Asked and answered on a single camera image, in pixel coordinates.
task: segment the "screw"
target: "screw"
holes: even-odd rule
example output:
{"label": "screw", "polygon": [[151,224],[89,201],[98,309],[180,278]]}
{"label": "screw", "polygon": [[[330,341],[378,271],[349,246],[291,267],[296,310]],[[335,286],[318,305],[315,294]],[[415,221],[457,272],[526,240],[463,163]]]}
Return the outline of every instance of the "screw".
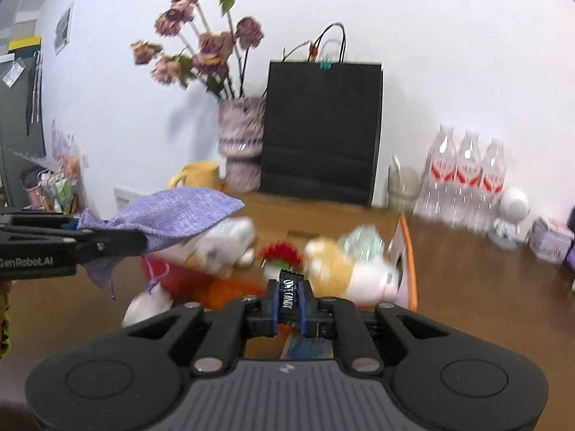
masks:
{"label": "screw", "polygon": [[216,372],[224,367],[223,362],[219,358],[213,358],[211,356],[200,358],[194,363],[194,368],[199,372]]}
{"label": "screw", "polygon": [[357,372],[374,372],[380,368],[379,364],[379,361],[374,358],[361,357],[354,359],[351,367]]}

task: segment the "red and white bottle label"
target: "red and white bottle label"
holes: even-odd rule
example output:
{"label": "red and white bottle label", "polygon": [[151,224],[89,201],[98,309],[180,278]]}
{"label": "red and white bottle label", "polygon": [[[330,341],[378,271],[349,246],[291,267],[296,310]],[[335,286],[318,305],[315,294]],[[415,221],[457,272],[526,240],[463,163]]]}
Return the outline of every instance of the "red and white bottle label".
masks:
{"label": "red and white bottle label", "polygon": [[491,194],[499,194],[503,191],[505,176],[496,173],[484,173],[481,180],[481,189]]}
{"label": "red and white bottle label", "polygon": [[459,165],[455,173],[455,181],[468,187],[475,187],[481,179],[481,167],[476,165]]}
{"label": "red and white bottle label", "polygon": [[429,173],[435,181],[453,181],[455,164],[441,158],[434,160],[429,167]]}

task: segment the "ceiling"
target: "ceiling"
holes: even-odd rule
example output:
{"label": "ceiling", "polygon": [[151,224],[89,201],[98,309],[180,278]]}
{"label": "ceiling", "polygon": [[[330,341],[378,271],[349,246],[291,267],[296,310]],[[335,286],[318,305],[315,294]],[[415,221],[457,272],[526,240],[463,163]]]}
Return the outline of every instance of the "ceiling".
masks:
{"label": "ceiling", "polygon": [[0,1],[0,55],[10,40],[34,35],[36,20],[45,0]]}

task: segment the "yellow mug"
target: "yellow mug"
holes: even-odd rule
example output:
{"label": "yellow mug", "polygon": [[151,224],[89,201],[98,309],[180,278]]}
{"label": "yellow mug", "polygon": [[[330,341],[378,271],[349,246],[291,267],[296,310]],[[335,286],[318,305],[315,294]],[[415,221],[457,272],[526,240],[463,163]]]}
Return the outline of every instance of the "yellow mug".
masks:
{"label": "yellow mug", "polygon": [[220,174],[217,162],[203,161],[194,162],[182,168],[182,171],[174,176],[168,188],[175,188],[180,181],[184,186],[195,186],[198,188],[211,188],[216,190],[220,187]]}

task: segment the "purple drawstring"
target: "purple drawstring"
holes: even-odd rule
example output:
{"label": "purple drawstring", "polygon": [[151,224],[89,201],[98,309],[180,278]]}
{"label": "purple drawstring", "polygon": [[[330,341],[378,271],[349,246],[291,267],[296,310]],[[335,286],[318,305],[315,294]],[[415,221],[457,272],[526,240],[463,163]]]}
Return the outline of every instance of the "purple drawstring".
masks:
{"label": "purple drawstring", "polygon": [[[166,261],[163,260],[161,257],[148,256],[147,254],[144,256],[144,261],[146,261],[146,266],[148,267],[148,273],[150,279],[148,283],[148,288],[146,288],[146,292],[151,293],[152,290],[160,283],[160,281],[170,273],[170,265],[166,263]],[[153,273],[153,267],[150,261],[159,261],[163,263],[164,267],[166,268],[166,270],[164,270],[164,273],[162,275],[156,276]]]}

